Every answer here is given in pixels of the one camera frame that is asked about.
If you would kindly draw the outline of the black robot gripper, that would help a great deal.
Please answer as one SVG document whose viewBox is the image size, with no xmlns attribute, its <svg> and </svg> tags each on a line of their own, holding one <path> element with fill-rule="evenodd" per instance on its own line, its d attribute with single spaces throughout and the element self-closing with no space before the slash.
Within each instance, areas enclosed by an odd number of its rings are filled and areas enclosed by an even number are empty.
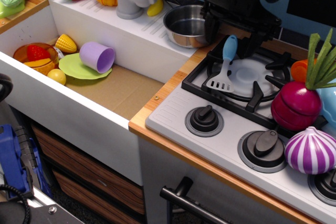
<svg viewBox="0 0 336 224">
<path fill-rule="evenodd" d="M 201 13 L 205 19 L 205 38 L 215 41 L 219 25 L 225 23 L 251 33 L 238 40 L 240 59 L 252 56 L 263 42 L 272 40 L 281 19 L 266 10 L 260 0 L 203 0 Z"/>
</svg>

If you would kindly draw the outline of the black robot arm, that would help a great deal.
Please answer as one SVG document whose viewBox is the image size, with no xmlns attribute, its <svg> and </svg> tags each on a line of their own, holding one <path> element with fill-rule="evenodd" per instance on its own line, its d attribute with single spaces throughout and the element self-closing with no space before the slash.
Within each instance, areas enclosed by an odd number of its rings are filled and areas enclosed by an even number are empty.
<svg viewBox="0 0 336 224">
<path fill-rule="evenodd" d="M 264 41 L 272 40 L 282 21 L 266 10 L 260 0 L 203 0 L 201 15 L 205 19 L 205 38 L 212 43 L 220 24 L 225 23 L 250 33 L 238 47 L 239 56 L 248 58 Z M 275 3 L 278 0 L 265 0 Z"/>
</svg>

